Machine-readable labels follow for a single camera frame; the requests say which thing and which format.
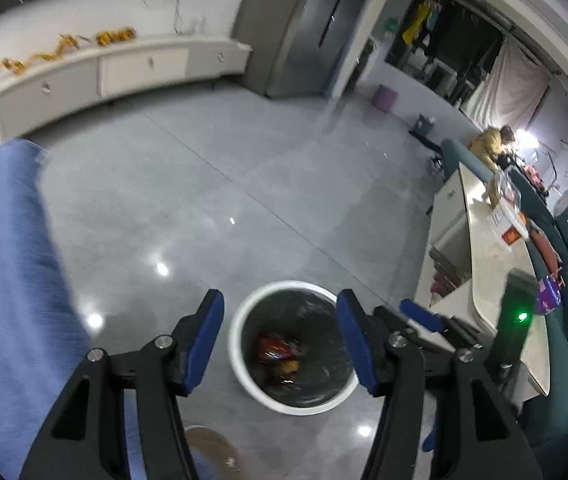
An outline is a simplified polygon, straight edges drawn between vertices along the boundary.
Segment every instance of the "floor seam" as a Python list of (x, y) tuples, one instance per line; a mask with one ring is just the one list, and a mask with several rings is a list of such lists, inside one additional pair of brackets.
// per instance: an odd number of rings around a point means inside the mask
[(131, 103), (133, 105), (134, 108), (136, 108), (137, 110), (139, 110), (139, 113), (141, 113), (142, 115), (144, 115), (144, 117), (146, 117), (149, 121), (151, 121), (155, 126), (157, 126), (160, 130), (162, 130), (165, 134), (167, 134), (168, 136), (171, 137), (171, 139), (174, 139), (176, 142), (178, 142), (179, 144), (181, 144), (182, 146), (184, 146), (184, 148), (186, 148), (187, 150), (189, 150), (191, 153), (193, 153), (194, 155), (197, 156), (197, 158), (201, 159), (202, 161), (204, 161), (206, 164), (208, 164), (213, 170), (217, 171), (220, 175), (222, 175), (225, 179), (227, 179), (231, 184), (233, 184), (235, 187), (237, 187), (237, 189), (241, 190), (243, 193), (245, 193), (247, 196), (249, 196), (252, 200), (255, 200), (260, 206), (262, 206), (264, 209), (266, 209), (266, 211), (268, 211), (269, 213), (271, 213), (273, 216), (275, 216), (275, 218), (277, 218), (280, 222), (282, 222), (285, 226), (287, 226), (289, 229), (291, 229), (293, 232), (295, 232), (297, 235), (299, 235), (302, 239), (304, 239), (305, 241), (307, 241), (311, 247), (314, 247), (315, 249), (317, 249), (320, 253), (322, 253), (324, 256), (326, 256), (329, 260), (331, 260), (333, 263), (335, 263), (337, 266), (339, 266), (341, 269), (343, 269), (345, 272), (347, 272), (354, 280), (356, 280), (361, 286), (365, 287), (366, 290), (368, 290), (371, 294), (373, 294), (376, 298), (378, 298), (379, 301), (381, 301), (382, 303), (386, 304), (386, 301), (378, 294), (376, 293), (374, 290), (372, 290), (366, 283), (363, 283), (362, 280), (360, 280), (357, 276), (353, 275), (352, 272), (350, 272), (349, 269), (347, 269), (346, 267), (344, 267), (340, 262), (336, 261), (330, 254), (327, 254), (323, 249), (321, 249), (320, 247), (317, 247), (311, 240), (309, 240), (307, 237), (305, 237), (302, 233), (300, 233), (297, 229), (295, 229), (291, 224), (289, 224), (288, 222), (286, 222), (284, 219), (282, 219), (275, 211), (272, 211), (268, 206), (264, 205), (259, 199), (257, 199), (256, 197), (254, 197), (248, 190), (244, 189), (242, 186), (240, 186), (237, 182), (235, 182), (232, 178), (230, 178), (227, 174), (225, 174), (223, 171), (221, 171), (219, 168), (216, 168), (211, 162), (209, 162), (208, 160), (206, 160), (206, 158), (204, 158), (203, 156), (201, 156), (198, 152), (196, 152), (194, 149), (192, 149), (192, 147), (190, 147), (188, 144), (186, 144), (185, 142), (183, 142), (181, 139), (179, 139), (178, 137), (174, 136), (169, 130), (167, 130), (165, 127), (163, 127), (160, 123), (157, 123), (156, 121), (153, 120), (153, 118), (149, 117), (149, 115), (147, 115), (144, 111), (140, 110), (139, 108), (137, 108), (135, 106), (135, 104)]

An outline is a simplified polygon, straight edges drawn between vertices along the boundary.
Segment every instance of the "green sofa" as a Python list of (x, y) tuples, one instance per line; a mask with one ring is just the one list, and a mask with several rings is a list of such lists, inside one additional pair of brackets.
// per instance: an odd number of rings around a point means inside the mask
[[(459, 167), (460, 162), (484, 182), (488, 182), (493, 175), (477, 157), (457, 141), (450, 139), (443, 141), (442, 153), (446, 178)], [(551, 365), (550, 394), (526, 402), (521, 422), (529, 444), (538, 457), (544, 478), (566, 478), (568, 476), (568, 222), (566, 218), (552, 216), (546, 204), (523, 175), (512, 172), (510, 176), (522, 194), (522, 211), (545, 232), (562, 259), (560, 275), (565, 283), (562, 289), (562, 308), (546, 316)], [(544, 278), (549, 272), (542, 256), (531, 242), (527, 247), (536, 278)]]

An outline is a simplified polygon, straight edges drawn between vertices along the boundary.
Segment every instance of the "purple snack bag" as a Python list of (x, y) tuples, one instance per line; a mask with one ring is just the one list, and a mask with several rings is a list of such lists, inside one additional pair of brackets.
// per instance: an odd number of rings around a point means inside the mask
[(545, 316), (557, 307), (562, 306), (560, 285), (554, 276), (547, 276), (539, 281), (538, 298), (535, 302), (535, 313)]

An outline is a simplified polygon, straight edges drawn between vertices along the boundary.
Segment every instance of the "metal screw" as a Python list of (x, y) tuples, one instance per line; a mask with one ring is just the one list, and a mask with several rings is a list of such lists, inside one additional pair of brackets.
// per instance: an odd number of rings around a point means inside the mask
[(103, 357), (104, 357), (104, 350), (102, 350), (101, 348), (93, 348), (88, 351), (88, 354), (86, 354), (86, 358), (91, 363), (96, 363), (97, 361), (100, 361)]
[(458, 350), (458, 359), (463, 363), (470, 363), (473, 360), (473, 351), (468, 348)]
[(406, 346), (406, 338), (399, 333), (394, 333), (388, 336), (388, 343), (393, 348), (404, 348)]
[(159, 349), (168, 348), (173, 344), (173, 338), (169, 335), (159, 335), (155, 338), (155, 346)]

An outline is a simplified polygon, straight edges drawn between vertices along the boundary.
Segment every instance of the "dark hair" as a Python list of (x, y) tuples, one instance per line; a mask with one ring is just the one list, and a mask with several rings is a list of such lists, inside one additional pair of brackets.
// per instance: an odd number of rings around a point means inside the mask
[(513, 133), (510, 126), (503, 126), (500, 133), (502, 134), (503, 142), (515, 142), (515, 133)]

